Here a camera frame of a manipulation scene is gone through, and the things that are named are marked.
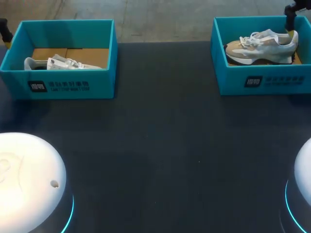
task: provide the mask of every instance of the dark gray tabletop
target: dark gray tabletop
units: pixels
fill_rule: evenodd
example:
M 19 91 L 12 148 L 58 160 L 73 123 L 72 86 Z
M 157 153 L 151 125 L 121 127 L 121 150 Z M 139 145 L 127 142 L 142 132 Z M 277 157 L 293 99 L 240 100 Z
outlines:
M 119 50 L 113 100 L 13 102 L 0 84 L 1 132 L 39 136 L 63 157 L 76 232 L 280 232 L 311 98 L 221 97 L 209 42 Z

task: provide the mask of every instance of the concrete floor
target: concrete floor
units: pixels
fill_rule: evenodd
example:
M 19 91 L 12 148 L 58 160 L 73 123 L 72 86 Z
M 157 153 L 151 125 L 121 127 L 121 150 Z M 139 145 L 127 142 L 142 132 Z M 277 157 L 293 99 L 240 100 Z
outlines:
M 114 19 L 119 42 L 209 40 L 214 17 L 281 15 L 291 0 L 0 0 L 15 32 L 21 20 Z M 300 13 L 311 19 L 311 11 Z

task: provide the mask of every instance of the shoe sole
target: shoe sole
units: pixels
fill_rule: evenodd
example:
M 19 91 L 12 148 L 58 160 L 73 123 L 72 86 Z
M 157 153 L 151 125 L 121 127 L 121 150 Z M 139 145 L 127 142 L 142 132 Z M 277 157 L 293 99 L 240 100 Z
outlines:
M 277 55 L 269 55 L 266 57 L 260 57 L 260 58 L 252 58 L 252 59 L 242 59 L 242 58 L 237 58 L 230 56 L 226 53 L 226 56 L 233 60 L 236 63 L 242 64 L 242 65 L 252 65 L 255 61 L 258 60 L 267 60 L 273 64 L 276 65 L 290 65 L 294 61 L 294 54 L 289 57 L 282 57 L 282 56 L 277 56 Z
M 292 56 L 290 57 L 279 57 L 279 56 L 275 56 L 275 57 L 261 57 L 261 58 L 252 58 L 252 59 L 242 59 L 242 58 L 237 58 L 237 57 L 232 57 L 228 54 L 226 54 L 230 59 L 240 63 L 240 64 L 244 64 L 244 65 L 251 65 L 253 64 L 255 61 L 259 60 L 259 59 L 264 59 L 264 60 L 268 60 L 270 62 L 276 63 L 276 64 L 291 64 L 292 63 Z

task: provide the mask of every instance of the shoe box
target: shoe box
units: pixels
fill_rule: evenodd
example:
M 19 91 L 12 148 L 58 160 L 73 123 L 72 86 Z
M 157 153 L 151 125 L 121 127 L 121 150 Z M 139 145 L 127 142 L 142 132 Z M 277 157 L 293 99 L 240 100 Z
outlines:
M 286 33 L 283 16 L 216 17 L 210 42 L 211 56 L 221 95 L 274 95 L 311 93 L 311 25 L 306 17 L 295 19 L 299 42 L 293 63 L 275 65 L 258 60 L 250 66 L 236 65 L 227 59 L 224 45 L 271 29 Z
M 24 70 L 24 60 L 58 54 L 102 69 Z M 113 20 L 23 21 L 0 67 L 17 100 L 111 99 L 118 44 Z

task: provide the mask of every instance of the sneaker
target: sneaker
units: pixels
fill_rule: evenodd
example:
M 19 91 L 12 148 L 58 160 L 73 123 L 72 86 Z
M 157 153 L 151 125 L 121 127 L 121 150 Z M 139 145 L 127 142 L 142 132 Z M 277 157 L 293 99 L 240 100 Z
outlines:
M 47 69 L 48 61 L 34 60 L 31 57 L 27 57 L 24 61 L 25 70 L 38 70 Z
M 59 70 L 59 69 L 102 69 L 100 67 L 85 65 L 81 62 L 76 62 L 70 58 L 64 58 L 55 54 L 53 58 L 49 58 L 47 61 L 34 60 L 31 57 L 27 57 L 24 61 L 25 70 Z
M 56 69 L 102 69 L 100 67 L 82 64 L 70 58 L 64 58 L 55 54 L 53 58 L 48 59 L 47 70 Z
M 226 55 L 244 65 L 251 65 L 258 59 L 266 59 L 278 64 L 291 64 L 298 46 L 298 33 L 277 34 L 271 30 L 252 33 L 250 37 L 240 37 L 225 46 Z

